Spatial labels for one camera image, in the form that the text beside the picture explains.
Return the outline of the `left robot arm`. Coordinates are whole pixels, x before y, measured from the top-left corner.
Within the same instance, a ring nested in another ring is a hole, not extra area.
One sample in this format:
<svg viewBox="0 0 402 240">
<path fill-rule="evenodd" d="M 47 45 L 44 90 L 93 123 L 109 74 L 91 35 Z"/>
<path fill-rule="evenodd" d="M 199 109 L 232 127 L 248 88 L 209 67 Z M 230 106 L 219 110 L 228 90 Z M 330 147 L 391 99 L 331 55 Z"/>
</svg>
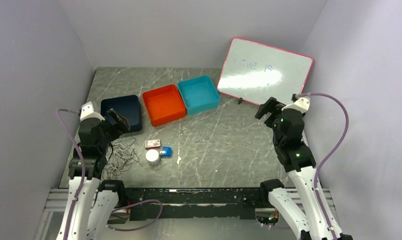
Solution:
<svg viewBox="0 0 402 240">
<path fill-rule="evenodd" d="M 130 132 L 127 118 L 112 108 L 108 114 L 115 124 L 98 113 L 91 102 L 78 111 L 80 142 L 71 138 L 74 151 L 69 163 L 68 197 L 58 240 L 101 239 L 113 209 L 128 202 L 123 181 L 101 179 L 111 143 Z"/>
</svg>

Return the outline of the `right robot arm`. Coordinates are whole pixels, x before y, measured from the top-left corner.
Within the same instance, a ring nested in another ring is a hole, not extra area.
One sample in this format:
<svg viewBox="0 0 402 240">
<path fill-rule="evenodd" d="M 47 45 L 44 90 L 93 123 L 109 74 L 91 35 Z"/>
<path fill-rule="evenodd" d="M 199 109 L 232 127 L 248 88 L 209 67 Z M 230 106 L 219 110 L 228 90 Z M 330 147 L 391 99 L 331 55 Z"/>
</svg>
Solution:
<svg viewBox="0 0 402 240">
<path fill-rule="evenodd" d="M 269 114 L 265 125 L 273 130 L 274 150 L 294 183 L 302 206 L 294 202 L 278 179 L 262 182 L 258 199 L 262 206 L 272 206 L 276 211 L 269 218 L 269 225 L 273 226 L 274 220 L 283 217 L 299 240 L 351 240 L 353 237 L 343 232 L 326 202 L 318 176 L 320 166 L 303 140 L 303 117 L 309 106 L 305 94 L 294 95 L 289 105 L 271 97 L 259 106 L 255 117 L 261 119 Z"/>
</svg>

